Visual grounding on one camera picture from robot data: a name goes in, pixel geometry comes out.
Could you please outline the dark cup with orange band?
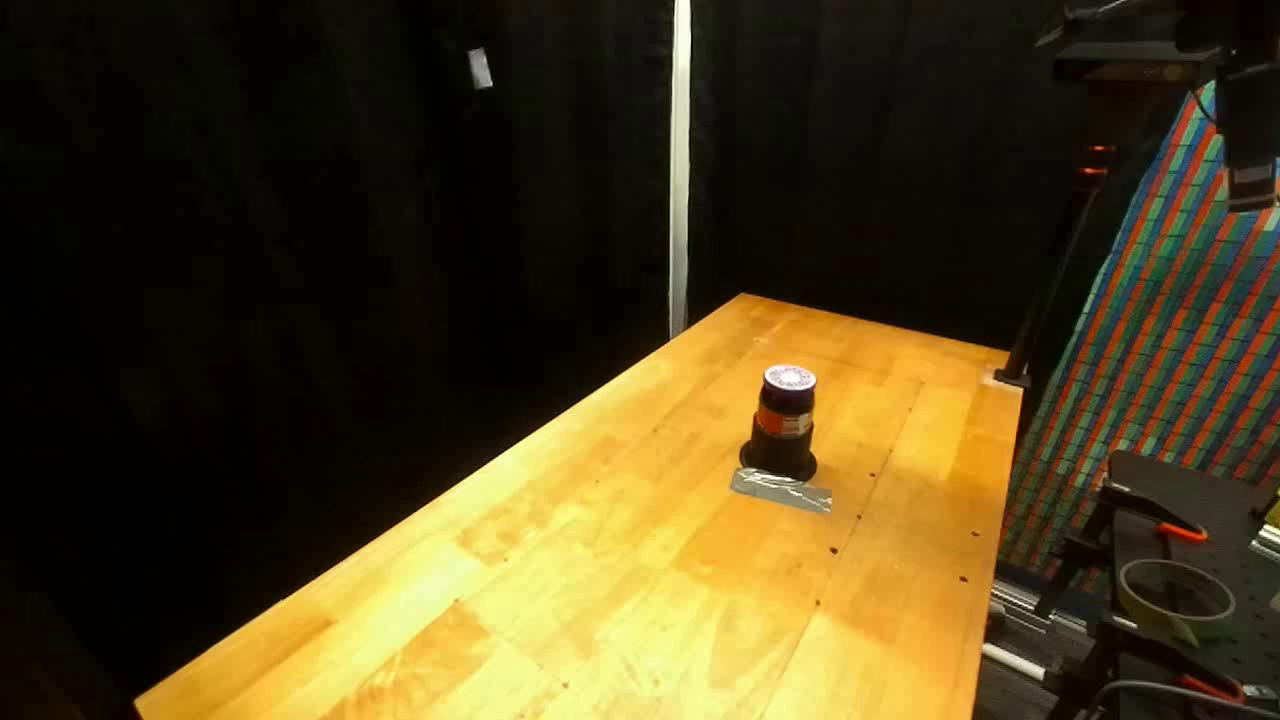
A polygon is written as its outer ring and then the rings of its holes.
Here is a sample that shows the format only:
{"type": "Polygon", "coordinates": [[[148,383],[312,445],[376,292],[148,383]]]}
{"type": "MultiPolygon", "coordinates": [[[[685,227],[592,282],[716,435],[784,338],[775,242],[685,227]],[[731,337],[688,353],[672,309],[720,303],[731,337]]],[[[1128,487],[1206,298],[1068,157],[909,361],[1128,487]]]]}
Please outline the dark cup with orange band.
{"type": "Polygon", "coordinates": [[[806,364],[771,364],[759,376],[759,398],[739,461],[759,470],[812,481],[812,408],[817,376],[806,364]]]}

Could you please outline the small white tag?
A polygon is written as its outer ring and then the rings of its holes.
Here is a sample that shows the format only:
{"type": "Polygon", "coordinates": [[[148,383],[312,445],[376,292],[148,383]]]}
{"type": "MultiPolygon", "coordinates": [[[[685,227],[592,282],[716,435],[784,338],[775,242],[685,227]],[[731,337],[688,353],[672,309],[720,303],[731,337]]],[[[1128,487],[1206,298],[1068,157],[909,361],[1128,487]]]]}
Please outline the small white tag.
{"type": "Polygon", "coordinates": [[[493,81],[493,59],[488,59],[483,46],[470,46],[470,76],[472,76],[472,86],[478,86],[478,92],[496,86],[496,81],[493,81]]]}

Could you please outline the white vertical pole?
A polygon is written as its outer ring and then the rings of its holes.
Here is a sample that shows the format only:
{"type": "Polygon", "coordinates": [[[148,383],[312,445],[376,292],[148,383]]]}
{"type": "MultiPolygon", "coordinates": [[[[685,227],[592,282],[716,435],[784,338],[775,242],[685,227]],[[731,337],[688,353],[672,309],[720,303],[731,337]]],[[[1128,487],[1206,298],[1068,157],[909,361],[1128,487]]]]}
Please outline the white vertical pole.
{"type": "Polygon", "coordinates": [[[691,277],[691,0],[672,0],[672,63],[670,63],[670,337],[688,329],[691,277]]]}

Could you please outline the black metal stand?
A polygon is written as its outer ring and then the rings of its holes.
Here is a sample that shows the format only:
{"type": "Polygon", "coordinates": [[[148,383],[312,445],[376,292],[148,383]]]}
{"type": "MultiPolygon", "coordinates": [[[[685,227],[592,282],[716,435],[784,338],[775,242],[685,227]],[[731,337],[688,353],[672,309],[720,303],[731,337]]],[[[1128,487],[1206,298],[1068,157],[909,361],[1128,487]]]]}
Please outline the black metal stand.
{"type": "Polygon", "coordinates": [[[1017,329],[999,383],[1033,389],[1035,369],[1051,361],[1068,337],[1068,317],[1086,295],[1086,272],[1123,193],[1128,143],[1117,132],[1098,132],[1074,160],[1074,186],[1056,219],[1050,254],[1033,272],[1033,303],[1017,329]]]}

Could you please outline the colourful striped cloth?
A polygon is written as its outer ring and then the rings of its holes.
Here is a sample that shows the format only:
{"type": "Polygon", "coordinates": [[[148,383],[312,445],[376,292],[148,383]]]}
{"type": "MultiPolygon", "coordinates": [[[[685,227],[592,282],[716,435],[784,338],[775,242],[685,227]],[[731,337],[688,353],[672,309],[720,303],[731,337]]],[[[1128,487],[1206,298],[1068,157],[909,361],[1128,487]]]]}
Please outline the colourful striped cloth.
{"type": "Polygon", "coordinates": [[[1113,450],[1280,482],[1280,208],[1234,212],[1216,82],[1179,103],[1019,440],[999,559],[1041,570],[1113,450]]]}

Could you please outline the roll of masking tape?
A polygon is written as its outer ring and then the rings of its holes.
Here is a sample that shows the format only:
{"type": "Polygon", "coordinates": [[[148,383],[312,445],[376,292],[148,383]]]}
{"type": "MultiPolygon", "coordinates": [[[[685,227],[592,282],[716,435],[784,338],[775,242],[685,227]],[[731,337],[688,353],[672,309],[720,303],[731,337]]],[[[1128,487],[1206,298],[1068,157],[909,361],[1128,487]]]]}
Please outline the roll of masking tape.
{"type": "Polygon", "coordinates": [[[1238,616],[1238,591],[1183,559],[1139,556],[1117,569],[1119,612],[1158,640],[1199,646],[1238,616]]]}

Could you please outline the grey duct tape patch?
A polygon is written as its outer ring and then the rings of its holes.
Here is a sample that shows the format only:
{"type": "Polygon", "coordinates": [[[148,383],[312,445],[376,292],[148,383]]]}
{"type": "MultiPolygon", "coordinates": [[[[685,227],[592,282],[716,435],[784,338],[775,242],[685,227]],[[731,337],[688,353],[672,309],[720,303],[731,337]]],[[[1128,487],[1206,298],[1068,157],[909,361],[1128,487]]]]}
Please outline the grey duct tape patch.
{"type": "Polygon", "coordinates": [[[812,487],[806,481],[775,474],[775,470],[766,470],[766,467],[735,467],[731,470],[731,487],[743,493],[743,494],[790,502],[790,506],[806,506],[806,513],[831,513],[831,493],[827,487],[812,487]]]}

